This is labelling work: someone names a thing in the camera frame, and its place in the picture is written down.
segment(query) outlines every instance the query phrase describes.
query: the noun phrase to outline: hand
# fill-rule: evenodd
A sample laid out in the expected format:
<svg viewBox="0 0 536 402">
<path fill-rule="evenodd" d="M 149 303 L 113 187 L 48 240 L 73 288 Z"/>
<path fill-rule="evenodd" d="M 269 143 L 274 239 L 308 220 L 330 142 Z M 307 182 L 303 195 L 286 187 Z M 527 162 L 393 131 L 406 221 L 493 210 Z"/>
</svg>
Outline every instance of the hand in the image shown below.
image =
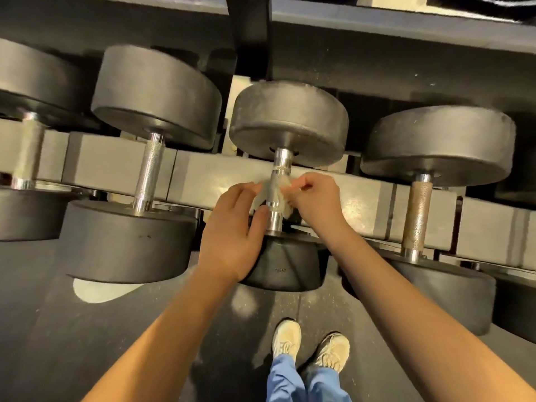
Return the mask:
<svg viewBox="0 0 536 402">
<path fill-rule="evenodd" d="M 322 239 L 333 228 L 348 225 L 340 206 L 339 187 L 331 176 L 309 172 L 281 191 Z"/>
<path fill-rule="evenodd" d="M 248 227 L 249 210 L 261 184 L 240 183 L 220 196 L 203 231 L 199 266 L 232 284 L 244 279 L 260 252 L 268 220 L 261 206 Z"/>
</svg>

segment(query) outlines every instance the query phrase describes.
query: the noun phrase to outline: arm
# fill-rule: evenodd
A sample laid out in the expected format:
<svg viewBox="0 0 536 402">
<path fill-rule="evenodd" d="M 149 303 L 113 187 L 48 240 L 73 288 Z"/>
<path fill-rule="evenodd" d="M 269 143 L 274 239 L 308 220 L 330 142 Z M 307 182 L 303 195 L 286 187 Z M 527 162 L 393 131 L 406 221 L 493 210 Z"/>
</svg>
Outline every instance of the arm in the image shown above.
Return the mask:
<svg viewBox="0 0 536 402">
<path fill-rule="evenodd" d="M 476 336 L 392 268 L 345 221 L 333 178 L 310 173 L 283 188 L 326 243 L 394 356 L 433 402 L 529 402 L 534 391 Z"/>
<path fill-rule="evenodd" d="M 210 323 L 253 267 L 267 208 L 248 227 L 260 185 L 241 184 L 218 200 L 201 241 L 199 263 L 171 305 L 112 365 L 84 402 L 176 401 Z"/>
</svg>

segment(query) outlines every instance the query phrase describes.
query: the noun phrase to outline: sneaker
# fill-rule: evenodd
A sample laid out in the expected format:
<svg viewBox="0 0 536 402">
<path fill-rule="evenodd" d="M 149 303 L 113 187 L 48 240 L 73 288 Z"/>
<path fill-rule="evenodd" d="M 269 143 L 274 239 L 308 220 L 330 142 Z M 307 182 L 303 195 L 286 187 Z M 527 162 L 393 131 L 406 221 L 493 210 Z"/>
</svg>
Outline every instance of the sneaker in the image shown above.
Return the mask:
<svg viewBox="0 0 536 402">
<path fill-rule="evenodd" d="M 318 346 L 314 365 L 332 368 L 340 373 L 350 357 L 350 342 L 339 332 L 328 334 Z"/>
<path fill-rule="evenodd" d="M 285 319 L 276 327 L 272 340 L 272 353 L 276 358 L 281 354 L 288 354 L 296 363 L 296 356 L 301 344 L 301 329 L 298 322 Z"/>
</svg>

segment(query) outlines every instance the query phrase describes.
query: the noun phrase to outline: right hand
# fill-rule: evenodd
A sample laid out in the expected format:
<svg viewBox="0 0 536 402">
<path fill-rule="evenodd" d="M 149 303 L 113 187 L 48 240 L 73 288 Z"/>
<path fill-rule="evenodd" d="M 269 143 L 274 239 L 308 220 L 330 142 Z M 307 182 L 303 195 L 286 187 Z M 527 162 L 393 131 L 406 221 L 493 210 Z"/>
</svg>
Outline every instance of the right hand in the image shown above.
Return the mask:
<svg viewBox="0 0 536 402">
<path fill-rule="evenodd" d="M 318 236 L 348 225 L 341 209 L 339 187 L 331 176 L 309 172 L 281 191 Z"/>
</svg>

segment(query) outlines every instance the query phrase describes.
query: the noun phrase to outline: leg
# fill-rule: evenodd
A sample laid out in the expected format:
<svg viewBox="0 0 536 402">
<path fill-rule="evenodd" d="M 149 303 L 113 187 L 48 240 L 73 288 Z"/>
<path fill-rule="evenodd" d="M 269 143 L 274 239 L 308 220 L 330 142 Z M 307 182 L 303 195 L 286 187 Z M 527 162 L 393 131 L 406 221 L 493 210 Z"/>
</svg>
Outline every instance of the leg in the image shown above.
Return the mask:
<svg viewBox="0 0 536 402">
<path fill-rule="evenodd" d="M 339 372 L 350 355 L 350 342 L 340 333 L 322 340 L 317 358 L 307 367 L 305 383 L 310 402 L 351 402 L 340 387 Z"/>
<path fill-rule="evenodd" d="M 273 363 L 266 385 L 266 402 L 305 402 L 305 385 L 296 371 L 301 330 L 297 322 L 284 320 L 273 336 Z"/>
</svg>

